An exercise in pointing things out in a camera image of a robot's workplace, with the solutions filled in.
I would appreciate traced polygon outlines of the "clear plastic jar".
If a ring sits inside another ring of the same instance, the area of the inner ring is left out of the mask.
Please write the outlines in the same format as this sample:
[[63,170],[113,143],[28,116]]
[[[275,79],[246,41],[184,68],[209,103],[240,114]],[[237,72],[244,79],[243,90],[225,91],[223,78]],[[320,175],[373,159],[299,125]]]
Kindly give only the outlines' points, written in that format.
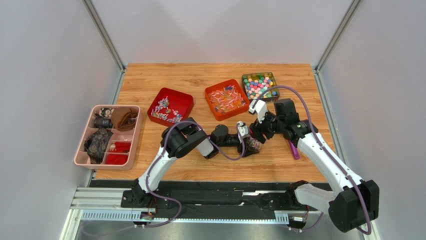
[[247,145],[248,145],[248,148],[251,151],[260,152],[260,150],[262,148],[262,143],[260,141],[258,141],[257,139],[253,138],[253,137],[247,138]]

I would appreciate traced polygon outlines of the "purple plastic scoop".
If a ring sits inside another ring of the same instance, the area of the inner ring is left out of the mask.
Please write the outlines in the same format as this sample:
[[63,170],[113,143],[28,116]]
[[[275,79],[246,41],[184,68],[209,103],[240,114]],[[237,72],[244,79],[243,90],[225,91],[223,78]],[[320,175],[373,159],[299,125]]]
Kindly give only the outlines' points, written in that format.
[[298,151],[298,149],[295,147],[295,145],[292,143],[292,141],[291,141],[291,140],[288,140],[288,145],[289,145],[289,148],[290,148],[290,151],[291,151],[291,153],[292,153],[293,158],[294,158],[295,160],[299,160],[299,159],[300,159],[299,151]]

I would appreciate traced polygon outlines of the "red tray of swirl lollipops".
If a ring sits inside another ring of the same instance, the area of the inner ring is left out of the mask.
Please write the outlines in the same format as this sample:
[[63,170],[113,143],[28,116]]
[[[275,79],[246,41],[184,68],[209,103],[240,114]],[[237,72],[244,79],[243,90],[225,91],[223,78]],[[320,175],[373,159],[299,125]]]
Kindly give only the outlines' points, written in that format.
[[163,87],[148,108],[147,116],[154,123],[170,127],[187,119],[194,104],[192,95]]

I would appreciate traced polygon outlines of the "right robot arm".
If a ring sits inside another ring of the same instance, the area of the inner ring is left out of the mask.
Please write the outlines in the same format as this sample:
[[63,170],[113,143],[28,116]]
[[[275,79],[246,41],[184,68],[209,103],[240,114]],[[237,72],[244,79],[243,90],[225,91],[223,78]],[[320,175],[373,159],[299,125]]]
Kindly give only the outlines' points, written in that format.
[[305,180],[291,183],[286,189],[287,205],[317,209],[343,233],[362,225],[371,227],[379,216],[379,186],[373,180],[363,180],[346,166],[318,129],[309,120],[300,119],[290,98],[275,101],[274,108],[272,113],[262,100],[250,103],[248,111],[256,116],[249,126],[252,137],[263,144],[274,135],[282,135],[313,162],[331,188],[324,190]]

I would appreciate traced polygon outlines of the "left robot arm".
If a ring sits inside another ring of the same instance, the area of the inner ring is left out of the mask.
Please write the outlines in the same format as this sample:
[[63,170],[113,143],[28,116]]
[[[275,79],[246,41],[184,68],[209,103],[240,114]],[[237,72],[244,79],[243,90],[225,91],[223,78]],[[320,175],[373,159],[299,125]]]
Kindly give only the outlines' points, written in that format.
[[211,159],[218,153],[224,154],[220,147],[236,147],[238,157],[226,156],[231,161],[237,161],[260,152],[261,143],[251,137],[249,127],[242,121],[237,122],[236,133],[230,134],[226,125],[215,127],[211,134],[195,122],[187,118],[168,127],[162,133],[162,141],[156,157],[147,170],[135,179],[131,186],[132,199],[142,205],[151,201],[163,176],[177,159],[185,157],[196,149],[205,159]]

